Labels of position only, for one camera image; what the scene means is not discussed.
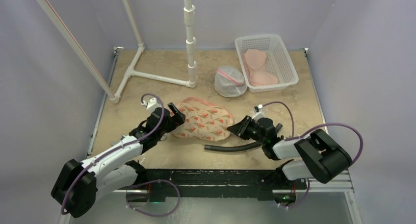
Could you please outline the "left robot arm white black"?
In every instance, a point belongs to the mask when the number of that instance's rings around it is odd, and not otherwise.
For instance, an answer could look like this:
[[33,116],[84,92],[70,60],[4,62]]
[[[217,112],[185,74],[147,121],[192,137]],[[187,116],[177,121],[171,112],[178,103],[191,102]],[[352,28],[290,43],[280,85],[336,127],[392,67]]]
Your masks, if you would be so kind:
[[81,217],[95,201],[120,188],[150,187],[153,181],[147,177],[147,170],[134,158],[186,120],[173,103],[168,108],[155,103],[148,110],[149,117],[116,145],[81,162],[71,159],[64,164],[51,191],[63,215]]

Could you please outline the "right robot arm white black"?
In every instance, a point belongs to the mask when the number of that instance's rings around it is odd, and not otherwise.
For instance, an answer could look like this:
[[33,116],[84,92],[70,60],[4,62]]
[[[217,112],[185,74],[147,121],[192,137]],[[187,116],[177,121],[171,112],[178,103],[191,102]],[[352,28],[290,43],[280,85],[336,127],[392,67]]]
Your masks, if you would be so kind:
[[255,121],[247,116],[227,130],[243,140],[252,139],[259,143],[267,158],[286,161],[276,168],[275,181],[281,188],[302,178],[314,178],[326,184],[353,165],[349,153],[320,128],[287,139],[278,136],[277,127],[270,118]]

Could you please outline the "floral mesh laundry bag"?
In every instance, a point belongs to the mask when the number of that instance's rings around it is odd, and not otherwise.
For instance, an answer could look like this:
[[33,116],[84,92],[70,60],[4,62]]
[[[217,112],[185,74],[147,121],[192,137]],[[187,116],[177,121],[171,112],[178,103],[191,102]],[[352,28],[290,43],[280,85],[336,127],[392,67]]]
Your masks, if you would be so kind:
[[185,123],[171,132],[173,136],[218,142],[231,135],[227,128],[234,125],[234,119],[225,108],[195,97],[176,107],[185,115]]

